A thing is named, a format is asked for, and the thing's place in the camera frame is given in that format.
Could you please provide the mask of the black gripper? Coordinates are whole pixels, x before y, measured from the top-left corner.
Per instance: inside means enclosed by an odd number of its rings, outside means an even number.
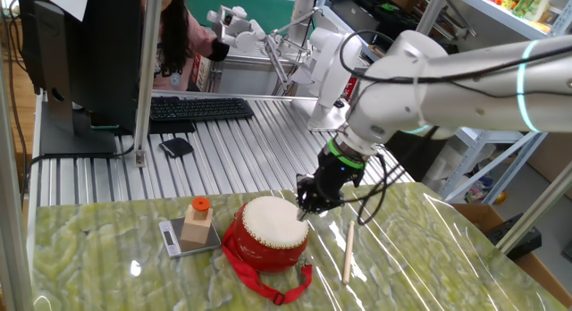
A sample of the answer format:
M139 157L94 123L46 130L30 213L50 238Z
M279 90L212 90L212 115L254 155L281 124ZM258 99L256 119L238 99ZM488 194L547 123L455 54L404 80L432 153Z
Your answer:
M323 148L318 155L318 167L312 175L298 174L297 219L305 221L312 214L321 214L342 206L341 187L347 182L361 182L365 163L330 148Z

